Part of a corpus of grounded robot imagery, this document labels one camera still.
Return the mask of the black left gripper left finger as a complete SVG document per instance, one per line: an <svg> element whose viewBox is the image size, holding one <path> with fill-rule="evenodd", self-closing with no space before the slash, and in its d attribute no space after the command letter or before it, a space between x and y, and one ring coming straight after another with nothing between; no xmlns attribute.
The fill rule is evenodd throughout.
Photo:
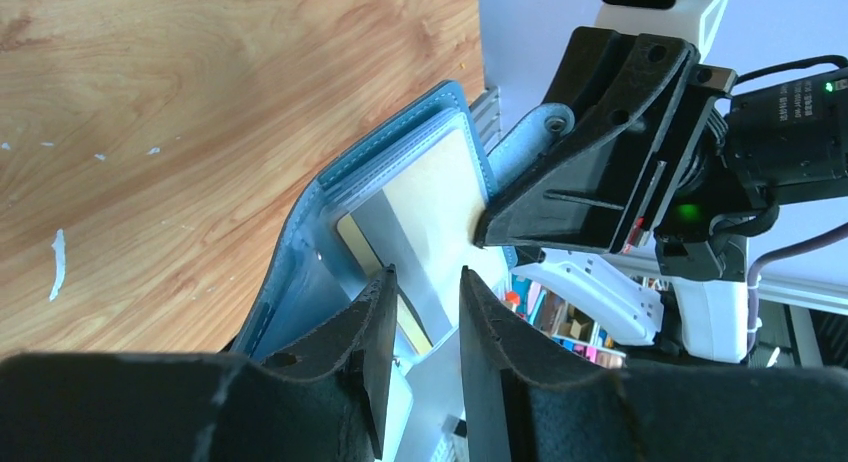
<svg viewBox="0 0 848 462"><path fill-rule="evenodd" d="M218 353L24 353L1 364L5 461L374 461L397 279L260 362Z"/></svg>

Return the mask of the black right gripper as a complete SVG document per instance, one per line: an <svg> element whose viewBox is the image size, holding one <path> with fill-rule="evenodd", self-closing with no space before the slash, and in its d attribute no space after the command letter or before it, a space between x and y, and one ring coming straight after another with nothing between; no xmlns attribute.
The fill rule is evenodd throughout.
<svg viewBox="0 0 848 462"><path fill-rule="evenodd" d="M654 155L698 61L681 38L575 29L544 98L569 108L575 125L492 200L475 244L621 251L664 170ZM736 95L654 230L659 270L743 281L749 240L782 206L846 194L846 65Z"/></svg>

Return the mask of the blue leather card holder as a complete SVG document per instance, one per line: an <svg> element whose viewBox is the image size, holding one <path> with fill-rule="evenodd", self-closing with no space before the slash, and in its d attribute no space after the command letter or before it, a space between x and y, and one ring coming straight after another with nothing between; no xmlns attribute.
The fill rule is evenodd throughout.
<svg viewBox="0 0 848 462"><path fill-rule="evenodd" d="M396 270L388 461L451 461L464 413L459 278L497 294L512 247L478 248L477 220L535 155L574 126L561 103L532 109L486 149L461 86L445 81L391 116L307 185L234 341L262 360L344 309L381 268Z"/></svg>

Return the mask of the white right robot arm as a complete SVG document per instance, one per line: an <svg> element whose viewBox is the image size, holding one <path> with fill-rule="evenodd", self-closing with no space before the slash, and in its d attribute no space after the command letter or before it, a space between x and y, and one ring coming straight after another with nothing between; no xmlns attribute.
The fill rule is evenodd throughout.
<svg viewBox="0 0 848 462"><path fill-rule="evenodd" d="M760 75L820 64L739 95L743 77L686 40L577 28L542 103L491 151L498 191L475 244L515 249L518 276L631 361L743 362L763 268L847 235L748 256L782 207L847 193L846 58Z"/></svg>

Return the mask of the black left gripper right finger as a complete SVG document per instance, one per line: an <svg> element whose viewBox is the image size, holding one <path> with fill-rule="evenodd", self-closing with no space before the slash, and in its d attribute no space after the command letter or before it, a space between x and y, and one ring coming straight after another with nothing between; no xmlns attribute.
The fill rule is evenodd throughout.
<svg viewBox="0 0 848 462"><path fill-rule="evenodd" d="M459 283L473 461L843 461L841 368L607 369L508 310L472 269Z"/></svg>

